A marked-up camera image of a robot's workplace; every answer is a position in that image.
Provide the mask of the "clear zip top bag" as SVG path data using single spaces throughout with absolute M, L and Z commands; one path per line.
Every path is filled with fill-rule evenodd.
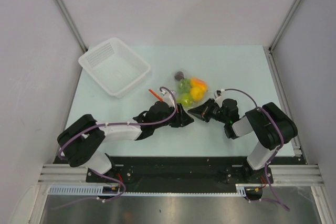
M 206 100 L 209 94 L 209 85 L 194 74 L 184 69 L 179 69 L 171 74 L 166 74 L 157 88 L 149 88 L 148 91 L 155 96 L 158 101 L 174 106 L 173 97 L 176 103 L 180 103 L 183 108 L 191 109 Z

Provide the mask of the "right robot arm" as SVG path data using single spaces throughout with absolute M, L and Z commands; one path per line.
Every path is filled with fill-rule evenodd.
M 273 102 L 249 110 L 241 117 L 236 100 L 224 99 L 219 105 L 215 99 L 208 99 L 188 113 L 204 122 L 214 119 L 223 123 L 226 137 L 232 140 L 252 132 L 256 135 L 258 142 L 237 174 L 249 183 L 267 176 L 267 165 L 298 135 L 295 123 Z

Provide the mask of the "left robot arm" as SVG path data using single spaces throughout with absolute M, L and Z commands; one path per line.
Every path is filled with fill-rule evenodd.
M 125 123 L 99 124 L 91 114 L 85 114 L 57 137 L 59 158 L 70 167 L 84 166 L 94 170 L 103 181 L 110 182 L 115 178 L 116 169 L 108 155 L 99 151 L 101 144 L 139 141 L 152 136 L 161 127 L 179 128 L 193 122 L 181 104 L 168 105 L 163 101 Z

